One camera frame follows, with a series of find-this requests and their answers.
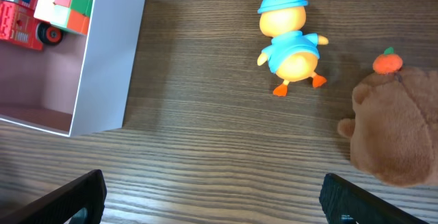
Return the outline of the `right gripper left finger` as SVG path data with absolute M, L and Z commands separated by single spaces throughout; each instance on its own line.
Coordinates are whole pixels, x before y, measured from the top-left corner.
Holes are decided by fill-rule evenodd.
M 1 218 L 7 224 L 99 224 L 107 188 L 100 169 L 92 170 Z

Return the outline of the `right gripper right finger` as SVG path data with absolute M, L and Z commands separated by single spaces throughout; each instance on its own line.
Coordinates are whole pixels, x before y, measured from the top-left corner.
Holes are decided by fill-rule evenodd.
M 324 177 L 319 202 L 330 224 L 428 224 L 333 173 Z

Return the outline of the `white box pink interior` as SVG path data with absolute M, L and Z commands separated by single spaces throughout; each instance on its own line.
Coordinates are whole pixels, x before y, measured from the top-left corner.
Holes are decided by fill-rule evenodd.
M 118 129 L 146 0 L 93 0 L 87 35 L 42 51 L 1 43 L 1 120 L 65 137 Z

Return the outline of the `small colourful puzzle cube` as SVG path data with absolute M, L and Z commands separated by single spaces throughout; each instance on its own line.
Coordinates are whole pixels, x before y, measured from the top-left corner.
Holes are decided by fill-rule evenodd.
M 34 18 L 66 32 L 87 35 L 93 0 L 37 0 Z

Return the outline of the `red toy truck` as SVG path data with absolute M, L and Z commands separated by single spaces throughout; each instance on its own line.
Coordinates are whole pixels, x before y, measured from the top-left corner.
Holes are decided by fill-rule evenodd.
M 64 33 L 34 17 L 37 0 L 1 0 L 1 40 L 41 51 L 61 43 Z

